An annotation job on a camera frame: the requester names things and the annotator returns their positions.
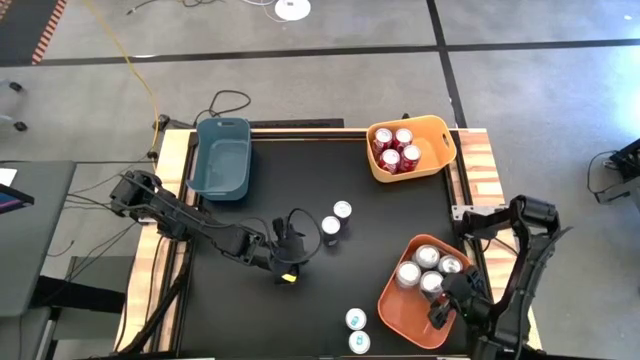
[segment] silver can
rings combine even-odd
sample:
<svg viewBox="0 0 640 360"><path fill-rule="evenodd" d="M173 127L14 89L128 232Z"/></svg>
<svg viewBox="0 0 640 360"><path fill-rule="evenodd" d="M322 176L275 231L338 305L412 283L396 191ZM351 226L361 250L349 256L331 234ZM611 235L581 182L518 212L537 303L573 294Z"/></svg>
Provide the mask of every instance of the silver can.
<svg viewBox="0 0 640 360"><path fill-rule="evenodd" d="M333 214L340 220L343 227L349 222L351 216L351 204L342 200L333 205Z"/></svg>
<svg viewBox="0 0 640 360"><path fill-rule="evenodd" d="M416 286L420 282L420 267L411 261L402 262L396 270L396 283L402 288Z"/></svg>
<svg viewBox="0 0 640 360"><path fill-rule="evenodd" d="M433 269L440 261L440 251L431 245L422 245L413 254L412 260L423 269Z"/></svg>
<svg viewBox="0 0 640 360"><path fill-rule="evenodd" d="M444 278L437 271L427 271L420 278L420 291L427 300L433 302L442 294L442 280Z"/></svg>
<svg viewBox="0 0 640 360"><path fill-rule="evenodd" d="M338 243L338 231L340 231L340 220L335 216L327 216L322 219L322 240L327 246L334 246Z"/></svg>
<svg viewBox="0 0 640 360"><path fill-rule="evenodd" d="M455 274L462 271L462 262L453 255L445 255L438 262L438 271L443 274Z"/></svg>

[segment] white round device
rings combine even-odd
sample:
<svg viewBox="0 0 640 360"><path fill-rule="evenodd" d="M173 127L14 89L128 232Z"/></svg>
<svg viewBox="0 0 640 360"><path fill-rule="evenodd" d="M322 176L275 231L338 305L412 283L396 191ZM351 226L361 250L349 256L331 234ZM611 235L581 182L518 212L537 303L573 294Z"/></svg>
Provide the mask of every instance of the white round device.
<svg viewBox="0 0 640 360"><path fill-rule="evenodd" d="M304 19L311 12L309 0L278 0L276 15L287 21Z"/></svg>

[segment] can lid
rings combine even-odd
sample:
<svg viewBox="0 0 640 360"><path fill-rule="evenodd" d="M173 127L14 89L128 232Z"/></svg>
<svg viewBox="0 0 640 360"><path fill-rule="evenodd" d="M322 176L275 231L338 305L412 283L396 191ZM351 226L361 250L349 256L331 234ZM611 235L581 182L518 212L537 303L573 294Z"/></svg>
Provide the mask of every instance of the can lid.
<svg viewBox="0 0 640 360"><path fill-rule="evenodd" d="M420 268L411 261L405 261L398 268L398 276L407 283L417 283L420 279Z"/></svg>
<svg viewBox="0 0 640 360"><path fill-rule="evenodd" d="M427 271L420 279L420 288L428 292L442 289L442 275L437 271Z"/></svg>
<svg viewBox="0 0 640 360"><path fill-rule="evenodd" d="M453 255L447 255L440 261L442 263L441 270L448 274L459 273L462 271L462 262Z"/></svg>
<svg viewBox="0 0 640 360"><path fill-rule="evenodd" d="M346 219L351 216L351 204L344 200L338 201L333 205L333 213L339 218Z"/></svg>
<svg viewBox="0 0 640 360"><path fill-rule="evenodd" d="M354 331L349 336L349 347L356 354L362 355L366 353L371 347L369 335L364 331Z"/></svg>
<svg viewBox="0 0 640 360"><path fill-rule="evenodd" d="M333 235L340 230L340 220L335 216L327 216L322 219L322 231L325 234Z"/></svg>
<svg viewBox="0 0 640 360"><path fill-rule="evenodd" d="M400 154L393 149L388 149L382 153L382 160L389 165L397 164L400 161Z"/></svg>
<svg viewBox="0 0 640 360"><path fill-rule="evenodd" d="M376 130L376 140L378 141L389 142L391 141L392 137L393 137L393 134L389 129L382 128L382 129Z"/></svg>
<svg viewBox="0 0 640 360"><path fill-rule="evenodd" d="M396 139L400 142L409 142L413 139L413 134L409 129L398 129L398 131L396 131Z"/></svg>
<svg viewBox="0 0 640 360"><path fill-rule="evenodd" d="M347 311L345 321L347 322L349 329L362 330L362 328L367 324L367 315L362 311L362 309L352 308Z"/></svg>
<svg viewBox="0 0 640 360"><path fill-rule="evenodd" d="M440 253L438 249L430 245L422 245L416 250L416 258L425 263L436 265L438 259L440 258Z"/></svg>
<svg viewBox="0 0 640 360"><path fill-rule="evenodd" d="M408 160L418 160L420 159L420 154L420 148L415 145L409 145L402 151L402 155Z"/></svg>

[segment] yellow cable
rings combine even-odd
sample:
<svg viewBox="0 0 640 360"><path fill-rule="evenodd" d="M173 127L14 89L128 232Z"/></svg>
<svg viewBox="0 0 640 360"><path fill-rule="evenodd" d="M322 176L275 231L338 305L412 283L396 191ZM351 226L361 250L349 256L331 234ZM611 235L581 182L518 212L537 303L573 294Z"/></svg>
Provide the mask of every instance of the yellow cable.
<svg viewBox="0 0 640 360"><path fill-rule="evenodd" d="M120 44L120 41L118 41L118 38L116 38L116 35L113 33L113 31L111 30L107 22L104 21L104 19L102 18L102 15L100 15L100 12L98 12L98 10L95 8L93 4L93 0L82 0L82 1L84 2L85 6L89 9L89 11L91 11L91 13L96 18L96 20L98 20L100 25L102 25L102 28L107 33L107 35L109 35L111 40L113 40L113 43L116 45L118 50L120 50L122 57L124 57L124 60L127 62L127 65L129 66L129 70L131 70L133 75L135 75L138 78L138 80L140 80L142 85L144 85L144 88L147 90L147 94L149 94L149 99L151 100L151 106L153 106L153 121L155 123L155 128L156 128L155 131L153 132L153 141L151 142L151 150L150 150L150 151L154 151L156 147L156 142L158 141L158 129L160 127L159 126L160 124L158 123L158 106L156 104L156 97L155 95L153 95L153 91L151 91L151 88L149 87L147 82L144 81L142 76L138 73L138 71L136 71L136 68L133 66L131 61L129 61L129 55L127 54L124 47L122 47L122 44ZM155 170L156 169L155 162L151 164L153 165L153 170Z"/></svg>

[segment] gray desk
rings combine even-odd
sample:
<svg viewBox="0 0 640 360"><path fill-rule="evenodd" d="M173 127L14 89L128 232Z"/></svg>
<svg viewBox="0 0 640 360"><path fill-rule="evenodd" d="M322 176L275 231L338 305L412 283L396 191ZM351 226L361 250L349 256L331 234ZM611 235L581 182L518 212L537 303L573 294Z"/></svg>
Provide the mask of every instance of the gray desk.
<svg viewBox="0 0 640 360"><path fill-rule="evenodd" d="M60 218L76 164L71 161L5 163L17 169L12 188L35 204L0 215L0 317L24 313L31 301Z"/></svg>

